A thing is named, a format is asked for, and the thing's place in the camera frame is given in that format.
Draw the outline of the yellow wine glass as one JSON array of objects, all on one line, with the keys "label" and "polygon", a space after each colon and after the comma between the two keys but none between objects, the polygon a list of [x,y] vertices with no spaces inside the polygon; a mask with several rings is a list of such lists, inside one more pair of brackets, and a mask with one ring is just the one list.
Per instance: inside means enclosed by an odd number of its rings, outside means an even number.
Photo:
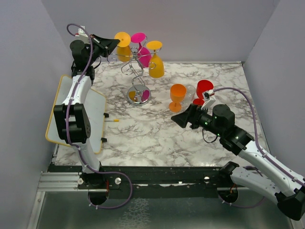
[{"label": "yellow wine glass", "polygon": [[160,41],[150,41],[146,44],[147,49],[153,50],[153,55],[149,62],[149,75],[152,78],[161,78],[164,76],[164,64],[162,59],[158,56],[163,44]]},{"label": "yellow wine glass", "polygon": [[128,33],[121,31],[116,33],[115,39],[120,42],[117,45],[117,57],[121,62],[128,62],[130,60],[131,49],[129,47],[131,43],[131,37]]}]

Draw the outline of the orange wine glass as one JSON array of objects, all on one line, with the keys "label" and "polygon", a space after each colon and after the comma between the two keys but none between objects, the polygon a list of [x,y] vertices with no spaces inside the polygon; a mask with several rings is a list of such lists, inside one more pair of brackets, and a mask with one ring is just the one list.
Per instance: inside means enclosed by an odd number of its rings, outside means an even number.
[{"label": "orange wine glass", "polygon": [[179,112],[182,108],[181,102],[185,98],[186,87],[182,84],[174,84],[170,89],[170,98],[172,102],[169,104],[169,109],[172,112]]}]

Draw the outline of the red wine glass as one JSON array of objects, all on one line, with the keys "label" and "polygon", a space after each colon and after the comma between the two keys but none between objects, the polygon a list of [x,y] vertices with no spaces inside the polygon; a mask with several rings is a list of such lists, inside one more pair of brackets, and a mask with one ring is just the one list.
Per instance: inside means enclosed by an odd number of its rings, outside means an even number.
[{"label": "red wine glass", "polygon": [[208,80],[200,80],[196,87],[196,99],[193,100],[193,104],[195,105],[203,105],[205,103],[204,101],[204,93],[212,90],[214,88],[214,85],[212,82]]}]

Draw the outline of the chrome wine glass rack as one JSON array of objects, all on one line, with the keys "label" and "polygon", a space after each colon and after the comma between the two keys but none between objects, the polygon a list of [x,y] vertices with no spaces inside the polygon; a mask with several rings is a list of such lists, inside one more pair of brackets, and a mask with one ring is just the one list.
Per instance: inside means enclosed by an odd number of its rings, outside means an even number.
[{"label": "chrome wine glass rack", "polygon": [[[135,106],[142,106],[147,104],[151,99],[151,91],[145,85],[144,80],[142,79],[144,75],[144,70],[149,68],[144,68],[138,60],[138,48],[139,45],[137,43],[130,43],[129,45],[131,49],[130,60],[128,62],[122,62],[123,66],[121,67],[121,72],[124,75],[133,75],[132,78],[132,86],[129,88],[127,92],[127,100],[130,104]],[[153,55],[153,50],[149,50],[151,56]],[[111,58],[107,58],[107,62],[115,63],[120,61],[117,57],[117,52],[112,55]]]}]

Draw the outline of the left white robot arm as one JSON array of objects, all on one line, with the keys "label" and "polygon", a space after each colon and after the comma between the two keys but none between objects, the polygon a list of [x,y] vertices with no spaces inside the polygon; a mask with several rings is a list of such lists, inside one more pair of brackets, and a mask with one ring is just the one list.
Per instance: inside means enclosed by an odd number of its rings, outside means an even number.
[{"label": "left white robot arm", "polygon": [[85,100],[95,79],[93,63],[99,57],[107,58],[112,54],[119,42],[118,39],[106,39],[94,34],[89,35],[86,42],[81,39],[72,41],[72,85],[62,104],[53,108],[59,138],[77,152],[82,171],[90,174],[89,183],[94,188],[101,188],[105,184],[105,176],[101,174],[101,163],[90,143],[91,124]]}]

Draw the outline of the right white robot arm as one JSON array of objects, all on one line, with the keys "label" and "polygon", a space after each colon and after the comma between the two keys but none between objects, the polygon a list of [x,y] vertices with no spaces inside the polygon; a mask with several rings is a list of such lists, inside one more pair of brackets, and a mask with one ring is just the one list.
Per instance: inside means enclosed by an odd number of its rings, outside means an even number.
[{"label": "right white robot arm", "polygon": [[305,213],[305,178],[289,169],[266,150],[263,150],[247,131],[235,125],[235,114],[225,104],[218,104],[211,115],[191,104],[182,113],[171,117],[181,128],[188,123],[191,129],[202,129],[218,136],[226,150],[246,160],[264,176],[251,174],[245,168],[230,162],[228,169],[219,174],[220,183],[229,187],[233,183],[247,187],[274,202],[279,210],[293,220]]}]

